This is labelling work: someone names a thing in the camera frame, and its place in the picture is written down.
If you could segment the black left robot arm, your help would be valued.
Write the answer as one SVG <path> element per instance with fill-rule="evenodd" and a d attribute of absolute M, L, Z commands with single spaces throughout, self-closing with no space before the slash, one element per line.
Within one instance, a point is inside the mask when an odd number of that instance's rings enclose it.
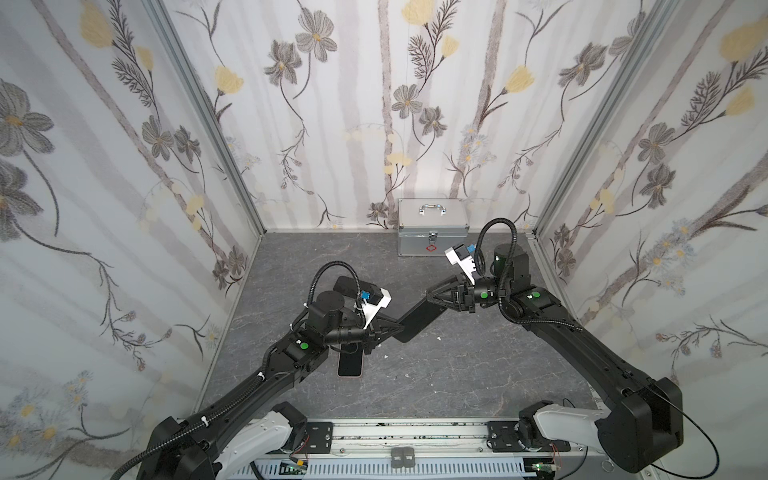
<path fill-rule="evenodd" d="M 331 347 L 356 344 L 369 352 L 402 330 L 379 313 L 391 301 L 387 290 L 368 287 L 355 298 L 353 309 L 336 291 L 305 303 L 289 332 L 267 349 L 256 373 L 186 419 L 163 420 L 145 451 L 114 478 L 135 469 L 140 479 L 225 479 L 258 455 L 300 446 L 307 419 L 295 407 L 277 404 L 262 419 L 256 413 L 316 371 Z"/>

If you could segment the blue phone black screen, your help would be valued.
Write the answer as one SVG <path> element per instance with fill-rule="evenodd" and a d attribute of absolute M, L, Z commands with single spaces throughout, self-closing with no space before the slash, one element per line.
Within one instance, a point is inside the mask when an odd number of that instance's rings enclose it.
<path fill-rule="evenodd" d="M 426 298 L 422 299 L 397 321 L 401 330 L 394 338 L 401 343 L 411 341 L 446 310 L 444 306 L 431 303 Z"/>

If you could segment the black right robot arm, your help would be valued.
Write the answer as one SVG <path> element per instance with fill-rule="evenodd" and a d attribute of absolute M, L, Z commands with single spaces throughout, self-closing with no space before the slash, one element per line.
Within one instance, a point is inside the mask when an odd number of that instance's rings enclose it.
<path fill-rule="evenodd" d="M 462 244 L 446 250 L 448 261 L 462 272 L 430 288 L 427 302 L 466 312 L 498 307 L 506 320 L 567 360 L 605 405 L 595 410 L 540 401 L 521 410 L 514 437 L 522 448 L 577 443 L 638 473 L 682 445 L 682 392 L 671 380 L 655 380 L 632 366 L 580 325 L 553 293 L 532 284 L 522 249 L 513 257 L 499 257 L 488 276 L 477 271 L 476 252 L 474 246 Z"/>

